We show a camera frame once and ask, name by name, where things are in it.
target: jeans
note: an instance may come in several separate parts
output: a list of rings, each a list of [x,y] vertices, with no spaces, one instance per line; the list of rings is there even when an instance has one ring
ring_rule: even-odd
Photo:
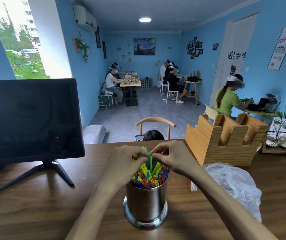
[[[106,88],[106,90],[111,91],[112,93],[116,94],[117,101],[122,102],[123,98],[123,90],[119,87],[111,87],[111,88]]]

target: left hand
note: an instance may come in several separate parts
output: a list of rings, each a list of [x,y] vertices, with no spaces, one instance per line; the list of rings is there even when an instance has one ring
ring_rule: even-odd
[[[143,157],[132,162],[133,154],[140,154]],[[110,190],[117,192],[132,179],[138,168],[147,161],[148,156],[149,153],[139,146],[116,147],[108,158],[101,181],[105,187],[108,186]]]

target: green shirt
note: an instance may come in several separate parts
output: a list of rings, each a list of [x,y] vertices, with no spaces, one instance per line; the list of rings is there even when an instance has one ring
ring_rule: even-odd
[[[239,99],[239,96],[237,96],[235,93],[233,93],[231,90],[227,89],[226,93],[224,94],[222,101],[221,101],[221,106],[218,109],[216,100],[221,92],[222,89],[219,89],[216,93],[215,96],[215,107],[214,109],[219,113],[219,114],[225,114],[225,115],[230,115],[232,114],[232,108],[238,105],[243,104],[242,101]]]

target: white crown molding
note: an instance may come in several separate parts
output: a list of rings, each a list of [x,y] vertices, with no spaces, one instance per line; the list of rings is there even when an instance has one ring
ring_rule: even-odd
[[[201,25],[203,25],[203,24],[209,23],[209,22],[211,22],[211,21],[213,21],[213,20],[215,20],[215,19],[219,19],[219,18],[221,18],[221,17],[224,17],[224,16],[228,15],[228,14],[231,13],[231,12],[234,12],[234,11],[240,9],[240,8],[246,7],[246,6],[248,6],[248,5],[251,5],[251,4],[253,4],[253,3],[256,3],[256,2],[258,2],[258,1],[261,1],[261,0],[247,0],[247,1],[245,1],[245,2],[243,2],[243,3],[241,3],[241,4],[239,4],[239,5],[236,5],[235,7],[232,7],[232,8],[230,8],[230,9],[224,11],[224,12],[221,12],[221,13],[219,13],[219,14],[213,16],[213,17],[210,17],[209,19],[204,20],[203,22],[200,22],[200,23],[198,23],[197,25],[195,25],[195,26],[193,26],[193,27],[190,27],[190,28],[186,29],[185,31],[187,31],[187,30],[189,30],[189,29],[192,29],[192,28],[195,28],[195,27],[198,27],[198,26],[201,26]]]
[[[106,33],[148,33],[148,34],[178,34],[178,31],[113,31],[107,30]]]

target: white shirt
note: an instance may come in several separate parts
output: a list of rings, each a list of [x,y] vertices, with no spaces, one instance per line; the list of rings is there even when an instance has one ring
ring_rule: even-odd
[[[109,73],[107,74],[106,78],[105,78],[105,86],[106,88],[112,88],[114,87],[114,83],[113,83],[113,74]]]
[[[160,75],[161,75],[161,78],[164,78],[165,76],[165,71],[166,71],[166,67],[164,65],[161,65],[160,67]]]

